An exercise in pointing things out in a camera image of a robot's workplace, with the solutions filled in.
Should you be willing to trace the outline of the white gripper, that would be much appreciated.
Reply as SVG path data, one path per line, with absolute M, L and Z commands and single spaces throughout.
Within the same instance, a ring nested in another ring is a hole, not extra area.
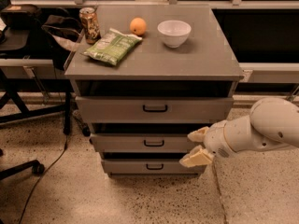
M 233 155 L 232 149 L 228 146 L 225 136 L 224 127 L 226 120 L 214 123 L 210 128 L 203 127 L 187 135 L 192 142 L 203 142 L 201 145 L 193 148 L 188 154 L 183 156 L 179 163 L 187 168 L 194 166 L 208 165 L 213 162 L 214 155 L 222 158 L 229 158 Z

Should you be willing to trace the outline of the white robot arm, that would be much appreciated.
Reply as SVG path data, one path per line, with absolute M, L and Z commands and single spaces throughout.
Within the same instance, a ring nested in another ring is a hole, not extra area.
M 215 157 L 229 158 L 243 151 L 299 147 L 299 107 L 284 99 L 263 98 L 248 115 L 214 123 L 187 137 L 197 144 L 179 160 L 187 168 L 208 165 Z

